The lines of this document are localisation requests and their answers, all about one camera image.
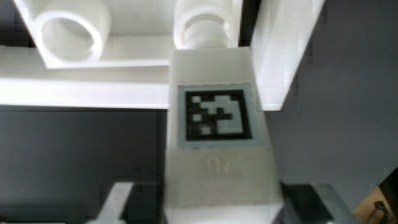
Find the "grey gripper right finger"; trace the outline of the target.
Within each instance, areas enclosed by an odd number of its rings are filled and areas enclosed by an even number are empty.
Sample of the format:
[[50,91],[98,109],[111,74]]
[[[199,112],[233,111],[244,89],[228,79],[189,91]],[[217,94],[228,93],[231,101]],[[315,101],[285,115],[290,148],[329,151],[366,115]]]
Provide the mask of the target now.
[[318,184],[315,185],[315,191],[333,216],[333,220],[327,222],[327,224],[361,224],[333,186],[327,184]]

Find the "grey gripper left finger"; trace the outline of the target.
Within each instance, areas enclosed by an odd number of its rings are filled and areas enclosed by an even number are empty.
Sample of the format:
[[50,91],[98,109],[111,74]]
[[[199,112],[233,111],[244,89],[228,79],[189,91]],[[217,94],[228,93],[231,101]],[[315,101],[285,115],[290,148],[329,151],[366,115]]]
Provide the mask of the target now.
[[103,207],[95,220],[87,224],[127,224],[121,219],[130,192],[134,189],[132,182],[118,182],[112,186]]

